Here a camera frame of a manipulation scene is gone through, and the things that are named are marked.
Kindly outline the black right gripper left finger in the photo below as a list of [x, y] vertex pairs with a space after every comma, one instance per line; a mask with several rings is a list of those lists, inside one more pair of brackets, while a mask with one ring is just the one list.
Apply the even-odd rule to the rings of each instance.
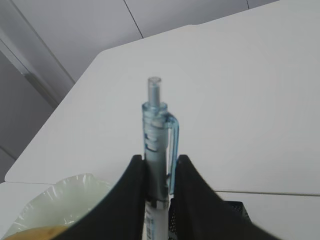
[[83, 218], [52, 240], [141, 240], [146, 165], [134, 155], [118, 182]]

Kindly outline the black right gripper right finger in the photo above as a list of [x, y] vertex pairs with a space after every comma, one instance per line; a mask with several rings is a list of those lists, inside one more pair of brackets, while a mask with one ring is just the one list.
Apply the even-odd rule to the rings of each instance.
[[[187, 155], [175, 170], [177, 238], [179, 240], [317, 240], [318, 196], [216, 192]], [[225, 201], [238, 201], [251, 221]]]

